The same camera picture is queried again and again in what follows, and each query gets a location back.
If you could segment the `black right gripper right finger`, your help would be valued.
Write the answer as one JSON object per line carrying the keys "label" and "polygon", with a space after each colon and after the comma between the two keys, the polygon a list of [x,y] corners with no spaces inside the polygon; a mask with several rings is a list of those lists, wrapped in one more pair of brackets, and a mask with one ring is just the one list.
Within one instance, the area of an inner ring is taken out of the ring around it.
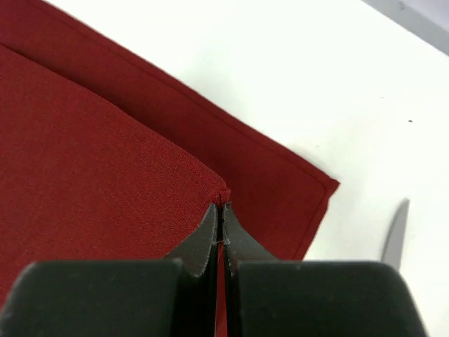
{"label": "black right gripper right finger", "polygon": [[425,336],[399,268],[409,203],[399,204],[380,261],[292,261],[270,254],[223,210],[229,336]]}

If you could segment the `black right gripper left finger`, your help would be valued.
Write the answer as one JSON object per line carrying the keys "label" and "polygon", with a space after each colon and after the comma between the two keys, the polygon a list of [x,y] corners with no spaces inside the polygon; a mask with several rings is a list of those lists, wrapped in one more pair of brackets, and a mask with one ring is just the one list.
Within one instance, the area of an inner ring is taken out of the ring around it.
{"label": "black right gripper left finger", "polygon": [[1,311],[2,336],[213,336],[219,212],[157,260],[32,263]]}

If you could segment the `dark red cloth napkin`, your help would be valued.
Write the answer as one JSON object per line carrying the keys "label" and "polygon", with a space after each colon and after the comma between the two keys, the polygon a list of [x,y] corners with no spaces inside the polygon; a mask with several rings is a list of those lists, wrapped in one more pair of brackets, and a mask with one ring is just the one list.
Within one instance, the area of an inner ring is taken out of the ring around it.
{"label": "dark red cloth napkin", "polygon": [[1,311],[32,263],[157,260],[218,209],[299,261],[338,182],[43,1],[1,2]]}

